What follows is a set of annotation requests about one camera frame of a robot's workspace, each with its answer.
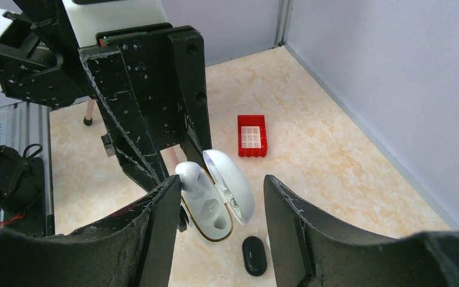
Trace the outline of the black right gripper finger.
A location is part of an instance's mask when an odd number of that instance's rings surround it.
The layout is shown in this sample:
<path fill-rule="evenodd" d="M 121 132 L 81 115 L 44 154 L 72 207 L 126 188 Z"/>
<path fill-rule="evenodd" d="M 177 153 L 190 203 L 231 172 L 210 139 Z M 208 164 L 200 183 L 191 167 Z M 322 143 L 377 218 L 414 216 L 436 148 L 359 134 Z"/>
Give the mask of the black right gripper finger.
<path fill-rule="evenodd" d="M 204 167 L 203 151 L 212 148 L 204 39 L 196 29 L 177 29 L 168 38 L 172 43 L 176 76 L 180 148 L 188 161 Z"/>
<path fill-rule="evenodd" d="M 79 57 L 123 172 L 144 190 L 153 190 L 169 173 L 140 110 L 121 50 L 81 49 Z"/>

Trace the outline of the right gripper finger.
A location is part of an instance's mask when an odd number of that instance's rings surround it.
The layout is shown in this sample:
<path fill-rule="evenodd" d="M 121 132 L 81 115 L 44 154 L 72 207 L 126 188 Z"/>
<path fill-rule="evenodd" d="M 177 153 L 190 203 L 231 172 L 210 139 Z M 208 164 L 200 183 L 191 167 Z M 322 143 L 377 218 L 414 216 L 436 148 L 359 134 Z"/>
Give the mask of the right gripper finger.
<path fill-rule="evenodd" d="M 167 286 L 180 188 L 171 176 L 68 235 L 37 238 L 0 228 L 0 286 Z"/>
<path fill-rule="evenodd" d="M 273 175 L 264 203 L 278 286 L 459 286 L 459 231 L 394 239 L 309 203 Z"/>

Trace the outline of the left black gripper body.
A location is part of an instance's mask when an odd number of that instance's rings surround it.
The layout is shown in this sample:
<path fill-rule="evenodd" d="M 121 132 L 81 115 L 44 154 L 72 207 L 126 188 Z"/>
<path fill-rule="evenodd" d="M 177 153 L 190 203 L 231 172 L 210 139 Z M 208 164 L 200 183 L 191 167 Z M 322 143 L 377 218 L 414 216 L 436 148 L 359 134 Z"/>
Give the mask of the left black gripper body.
<path fill-rule="evenodd" d="M 151 126 L 160 151 L 180 146 L 176 76 L 172 43 L 168 38 L 177 29 L 195 28 L 162 23 L 103 32 L 97 35 L 97 45 L 80 48 L 121 50 L 140 110 Z M 108 134 L 103 141 L 115 152 Z"/>

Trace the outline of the white stem earbud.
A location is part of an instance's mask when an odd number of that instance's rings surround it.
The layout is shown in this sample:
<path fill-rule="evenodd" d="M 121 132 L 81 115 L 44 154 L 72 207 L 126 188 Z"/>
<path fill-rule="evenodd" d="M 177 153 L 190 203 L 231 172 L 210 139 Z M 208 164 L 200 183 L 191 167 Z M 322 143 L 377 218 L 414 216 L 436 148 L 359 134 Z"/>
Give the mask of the white stem earbud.
<path fill-rule="evenodd" d="M 179 175 L 184 191 L 196 193 L 201 175 L 201 167 L 197 163 L 191 161 L 179 163 L 175 167 L 175 173 Z"/>

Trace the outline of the white square charging case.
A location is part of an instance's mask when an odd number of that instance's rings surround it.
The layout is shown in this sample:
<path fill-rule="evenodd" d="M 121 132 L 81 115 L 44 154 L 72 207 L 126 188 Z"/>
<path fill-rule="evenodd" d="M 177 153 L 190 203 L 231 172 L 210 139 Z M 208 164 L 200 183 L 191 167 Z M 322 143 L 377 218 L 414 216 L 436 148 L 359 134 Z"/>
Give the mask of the white square charging case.
<path fill-rule="evenodd" d="M 226 153 L 203 151 L 205 166 L 201 167 L 196 193 L 182 189 L 181 206 L 187 215 L 188 227 L 196 230 L 210 243 L 229 238 L 237 223 L 247 225 L 255 213 L 251 187 L 236 163 Z"/>

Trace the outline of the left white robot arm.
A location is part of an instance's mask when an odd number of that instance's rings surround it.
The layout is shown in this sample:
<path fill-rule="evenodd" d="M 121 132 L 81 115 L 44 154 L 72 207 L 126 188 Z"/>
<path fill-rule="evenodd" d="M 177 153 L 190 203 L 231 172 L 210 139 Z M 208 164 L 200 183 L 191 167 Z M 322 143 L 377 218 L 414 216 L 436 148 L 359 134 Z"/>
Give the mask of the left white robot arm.
<path fill-rule="evenodd" d="M 17 1 L 0 8 L 0 92 L 51 108 L 92 97 L 102 142 L 149 191 L 169 177 L 161 151 L 203 164 L 212 147 L 204 39 L 160 1 Z"/>

